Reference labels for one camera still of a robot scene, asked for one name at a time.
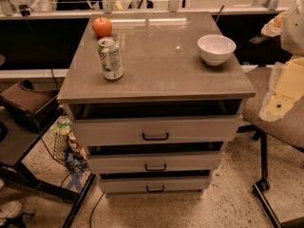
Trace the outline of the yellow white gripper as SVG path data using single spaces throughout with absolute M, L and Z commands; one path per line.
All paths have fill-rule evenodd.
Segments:
M 303 96 L 304 58 L 293 57 L 285 64 L 276 63 L 271 69 L 259 117 L 267 122 L 282 119 Z

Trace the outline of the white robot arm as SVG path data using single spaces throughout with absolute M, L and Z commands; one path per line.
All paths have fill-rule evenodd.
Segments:
M 272 69 L 269 90 L 262 102 L 259 117 L 274 122 L 284 117 L 304 96 L 304 0 L 295 0 L 261 30 L 262 35 L 280 36 L 281 47 L 292 54 L 285 64 Z

